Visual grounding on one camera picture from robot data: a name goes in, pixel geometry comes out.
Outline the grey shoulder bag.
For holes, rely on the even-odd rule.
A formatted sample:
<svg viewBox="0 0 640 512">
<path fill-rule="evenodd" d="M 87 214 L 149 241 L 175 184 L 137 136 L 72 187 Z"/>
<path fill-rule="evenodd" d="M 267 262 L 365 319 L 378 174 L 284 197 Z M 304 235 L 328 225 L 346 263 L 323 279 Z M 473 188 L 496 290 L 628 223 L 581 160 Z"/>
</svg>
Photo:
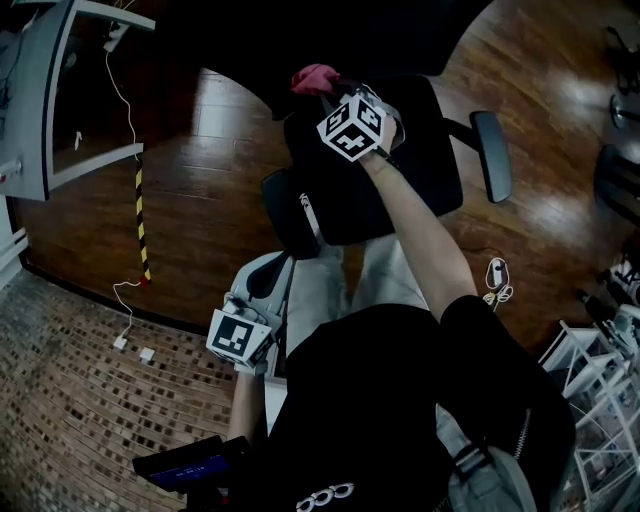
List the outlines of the grey shoulder bag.
<svg viewBox="0 0 640 512">
<path fill-rule="evenodd" d="M 493 446 L 477 446 L 455 418 L 435 409 L 436 434 L 453 462 L 447 502 L 451 512 L 537 512 L 517 458 Z"/>
</svg>

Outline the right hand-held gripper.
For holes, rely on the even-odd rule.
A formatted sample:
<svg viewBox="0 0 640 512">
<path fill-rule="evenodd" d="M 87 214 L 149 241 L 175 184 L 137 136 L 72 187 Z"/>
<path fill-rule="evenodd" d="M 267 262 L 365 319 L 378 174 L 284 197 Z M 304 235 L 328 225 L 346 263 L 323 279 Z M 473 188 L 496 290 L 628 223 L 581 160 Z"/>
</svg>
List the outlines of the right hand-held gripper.
<svg viewBox="0 0 640 512">
<path fill-rule="evenodd" d="M 336 99 L 320 96 L 326 117 L 317 125 L 317 131 L 325 145 L 349 162 L 380 147 L 387 116 L 394 117 L 397 124 L 392 149 L 405 141 L 399 111 L 382 101 L 368 85 L 340 78 L 333 82 L 333 93 Z"/>
</svg>

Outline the black swivel office chair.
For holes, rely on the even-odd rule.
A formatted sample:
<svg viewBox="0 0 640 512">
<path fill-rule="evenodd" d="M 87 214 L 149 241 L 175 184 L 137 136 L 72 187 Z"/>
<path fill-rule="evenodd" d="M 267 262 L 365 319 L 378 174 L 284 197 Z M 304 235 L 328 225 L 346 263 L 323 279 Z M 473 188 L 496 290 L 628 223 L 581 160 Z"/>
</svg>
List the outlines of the black swivel office chair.
<svg viewBox="0 0 640 512">
<path fill-rule="evenodd" d="M 640 94 L 640 44 L 628 47 L 620 33 L 607 26 L 605 55 L 613 67 L 621 94 Z"/>
</svg>

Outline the yellow black striped floor strip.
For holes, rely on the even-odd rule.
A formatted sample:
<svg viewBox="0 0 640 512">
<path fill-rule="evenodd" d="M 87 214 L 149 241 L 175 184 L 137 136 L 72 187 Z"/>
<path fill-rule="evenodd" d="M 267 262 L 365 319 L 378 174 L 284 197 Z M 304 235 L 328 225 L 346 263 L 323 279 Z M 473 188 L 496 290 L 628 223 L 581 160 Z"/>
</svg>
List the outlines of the yellow black striped floor strip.
<svg viewBox="0 0 640 512">
<path fill-rule="evenodd" d="M 144 229 L 144 217 L 143 217 L 143 194 L 142 194 L 142 162 L 136 163 L 136 177 L 135 177 L 135 192 L 136 192 L 136 224 L 138 241 L 140 247 L 140 256 L 143 268 L 143 274 L 140 279 L 141 283 L 149 283 L 151 281 L 151 273 L 149 269 L 149 261 L 146 249 L 145 229 Z"/>
</svg>

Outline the white power strip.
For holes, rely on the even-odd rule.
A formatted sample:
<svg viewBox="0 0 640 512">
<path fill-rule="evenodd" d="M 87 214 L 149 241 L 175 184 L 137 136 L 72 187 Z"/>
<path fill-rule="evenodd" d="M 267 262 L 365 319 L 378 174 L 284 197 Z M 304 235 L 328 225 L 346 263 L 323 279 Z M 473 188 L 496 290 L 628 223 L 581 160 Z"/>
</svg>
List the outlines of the white power strip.
<svg viewBox="0 0 640 512">
<path fill-rule="evenodd" d="M 126 24 L 113 23 L 109 28 L 107 39 L 103 45 L 104 50 L 107 53 L 113 52 L 128 29 L 129 26 Z"/>
</svg>

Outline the black stanchion post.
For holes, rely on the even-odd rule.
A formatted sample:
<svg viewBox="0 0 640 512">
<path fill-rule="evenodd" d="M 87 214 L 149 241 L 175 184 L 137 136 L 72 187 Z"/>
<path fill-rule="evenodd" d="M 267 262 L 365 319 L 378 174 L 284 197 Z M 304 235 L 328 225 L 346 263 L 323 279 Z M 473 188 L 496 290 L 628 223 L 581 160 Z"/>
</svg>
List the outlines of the black stanchion post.
<svg viewBox="0 0 640 512">
<path fill-rule="evenodd" d="M 624 128 L 629 122 L 640 123 L 640 113 L 627 110 L 616 94 L 610 98 L 609 113 L 614 127 L 618 130 Z"/>
</svg>

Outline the person's black shirt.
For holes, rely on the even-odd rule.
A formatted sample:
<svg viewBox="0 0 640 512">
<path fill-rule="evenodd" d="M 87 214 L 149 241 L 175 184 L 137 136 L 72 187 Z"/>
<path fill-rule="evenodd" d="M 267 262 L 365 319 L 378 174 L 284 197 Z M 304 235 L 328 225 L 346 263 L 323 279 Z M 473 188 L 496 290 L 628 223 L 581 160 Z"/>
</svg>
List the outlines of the person's black shirt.
<svg viewBox="0 0 640 512">
<path fill-rule="evenodd" d="M 231 493 L 235 512 L 451 512 L 443 408 L 482 451 L 515 458 L 549 512 L 575 442 L 550 375 L 480 298 L 440 319 L 377 305 L 319 326 L 286 361 L 287 396 Z"/>
</svg>

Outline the person's right forearm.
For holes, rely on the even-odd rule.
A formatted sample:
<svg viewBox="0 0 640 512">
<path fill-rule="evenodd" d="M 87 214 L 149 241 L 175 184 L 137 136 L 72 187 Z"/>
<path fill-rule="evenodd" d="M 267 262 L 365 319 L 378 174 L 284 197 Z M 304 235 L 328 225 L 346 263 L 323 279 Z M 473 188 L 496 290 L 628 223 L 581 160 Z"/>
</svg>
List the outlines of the person's right forearm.
<svg viewBox="0 0 640 512">
<path fill-rule="evenodd" d="M 360 162 L 383 201 L 429 310 L 440 320 L 457 299 L 477 294 L 467 259 L 398 169 L 378 154 Z"/>
</svg>

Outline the black chair seat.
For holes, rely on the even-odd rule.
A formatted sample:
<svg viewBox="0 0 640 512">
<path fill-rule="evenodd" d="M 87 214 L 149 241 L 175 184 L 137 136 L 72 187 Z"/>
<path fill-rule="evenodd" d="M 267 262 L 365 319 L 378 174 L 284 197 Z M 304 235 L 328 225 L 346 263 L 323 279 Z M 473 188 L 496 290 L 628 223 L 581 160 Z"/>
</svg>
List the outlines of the black chair seat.
<svg viewBox="0 0 640 512">
<path fill-rule="evenodd" d="M 391 157 L 437 216 L 463 203 L 449 133 L 429 79 L 405 75 L 378 79 L 373 91 L 401 116 L 405 140 Z M 358 162 L 350 163 L 321 141 L 317 124 L 327 117 L 321 99 L 304 96 L 284 133 L 301 191 L 313 208 L 325 241 L 344 246 L 394 231 L 382 200 Z"/>
</svg>

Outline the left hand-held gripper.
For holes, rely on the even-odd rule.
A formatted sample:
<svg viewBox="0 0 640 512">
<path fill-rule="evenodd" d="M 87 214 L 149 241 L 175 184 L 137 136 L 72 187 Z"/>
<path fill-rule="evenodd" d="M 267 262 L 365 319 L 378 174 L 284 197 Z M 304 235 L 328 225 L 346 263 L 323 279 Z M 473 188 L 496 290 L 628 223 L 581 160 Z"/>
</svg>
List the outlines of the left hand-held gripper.
<svg viewBox="0 0 640 512">
<path fill-rule="evenodd" d="M 233 363 L 237 372 L 252 376 L 266 374 L 268 353 L 276 343 L 279 319 L 284 321 L 294 267 L 295 259 L 280 251 L 244 265 L 236 274 L 232 293 L 225 295 L 223 307 L 214 310 L 206 348 L 220 359 Z M 270 294 L 274 314 L 260 304 L 247 302 Z"/>
</svg>

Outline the pink cloth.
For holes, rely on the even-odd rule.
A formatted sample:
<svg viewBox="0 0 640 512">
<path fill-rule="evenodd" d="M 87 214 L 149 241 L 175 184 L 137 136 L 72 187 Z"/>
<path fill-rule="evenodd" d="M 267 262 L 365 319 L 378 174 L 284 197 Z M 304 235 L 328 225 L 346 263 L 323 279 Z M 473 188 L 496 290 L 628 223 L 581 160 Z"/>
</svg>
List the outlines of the pink cloth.
<svg viewBox="0 0 640 512">
<path fill-rule="evenodd" d="M 340 78 L 341 75 L 331 66 L 312 64 L 292 77 L 290 90 L 303 95 L 334 95 Z"/>
</svg>

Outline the person's light trousers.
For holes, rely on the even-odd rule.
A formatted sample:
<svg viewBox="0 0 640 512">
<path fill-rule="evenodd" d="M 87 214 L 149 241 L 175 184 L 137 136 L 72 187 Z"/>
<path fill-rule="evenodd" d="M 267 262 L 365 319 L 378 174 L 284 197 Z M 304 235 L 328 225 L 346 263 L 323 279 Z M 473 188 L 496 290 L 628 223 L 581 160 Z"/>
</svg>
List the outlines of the person's light trousers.
<svg viewBox="0 0 640 512">
<path fill-rule="evenodd" d="M 353 298 L 347 298 L 344 249 L 324 246 L 314 259 L 295 264 L 287 305 L 286 353 L 321 324 L 380 304 L 427 309 L 427 303 L 395 235 L 365 244 L 363 267 Z"/>
</svg>

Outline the person's left forearm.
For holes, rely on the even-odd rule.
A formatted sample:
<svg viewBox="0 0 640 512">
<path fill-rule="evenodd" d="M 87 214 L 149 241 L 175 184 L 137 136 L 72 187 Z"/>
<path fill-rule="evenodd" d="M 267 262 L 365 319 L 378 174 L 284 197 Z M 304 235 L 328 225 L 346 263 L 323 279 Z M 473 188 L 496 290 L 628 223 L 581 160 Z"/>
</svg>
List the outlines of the person's left forearm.
<svg viewBox="0 0 640 512">
<path fill-rule="evenodd" d="M 232 401 L 228 438 L 244 437 L 255 447 L 267 437 L 265 385 L 262 375 L 239 373 Z"/>
</svg>

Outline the grey desk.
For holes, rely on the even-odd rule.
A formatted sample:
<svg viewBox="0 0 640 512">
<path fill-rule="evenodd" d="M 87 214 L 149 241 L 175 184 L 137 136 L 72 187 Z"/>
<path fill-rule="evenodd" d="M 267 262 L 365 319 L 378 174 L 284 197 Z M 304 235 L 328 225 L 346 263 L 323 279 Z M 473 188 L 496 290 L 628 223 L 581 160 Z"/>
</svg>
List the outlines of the grey desk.
<svg viewBox="0 0 640 512">
<path fill-rule="evenodd" d="M 156 22 L 123 8 L 92 0 L 47 0 L 54 6 L 37 15 L 0 55 L 0 80 L 8 86 L 8 107 L 0 109 L 0 195 L 46 201 L 49 193 L 80 176 L 120 160 L 136 158 L 134 142 L 56 171 L 53 128 L 64 51 L 77 15 L 115 22 L 122 29 L 153 31 Z"/>
</svg>

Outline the black device with blue screen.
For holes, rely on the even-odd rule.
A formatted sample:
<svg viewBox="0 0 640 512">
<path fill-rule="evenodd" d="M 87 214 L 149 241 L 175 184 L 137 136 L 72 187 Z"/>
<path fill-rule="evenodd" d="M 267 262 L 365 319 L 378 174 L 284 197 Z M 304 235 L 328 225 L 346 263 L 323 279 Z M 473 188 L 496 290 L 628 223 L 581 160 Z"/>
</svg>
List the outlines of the black device with blue screen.
<svg viewBox="0 0 640 512">
<path fill-rule="evenodd" d="M 167 492 L 187 494 L 207 485 L 228 487 L 245 465 L 250 445 L 244 436 L 220 436 L 132 460 L 134 472 Z"/>
</svg>

